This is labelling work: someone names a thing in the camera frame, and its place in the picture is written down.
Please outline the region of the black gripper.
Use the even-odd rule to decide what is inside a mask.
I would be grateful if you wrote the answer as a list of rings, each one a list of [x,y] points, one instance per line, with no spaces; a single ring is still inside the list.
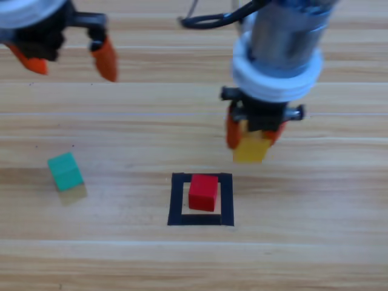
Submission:
[[[268,102],[255,99],[238,87],[222,87],[220,98],[230,101],[226,117],[226,143],[236,149],[241,140],[240,121],[248,122],[248,131],[263,130],[263,138],[273,146],[286,128],[287,121],[301,121],[305,108],[301,104],[289,107],[288,102]]]
[[[116,82],[117,54],[107,36],[105,14],[80,12],[73,1],[1,1],[1,43],[31,72],[48,73],[45,60],[57,60],[68,27],[87,30],[97,71]]]

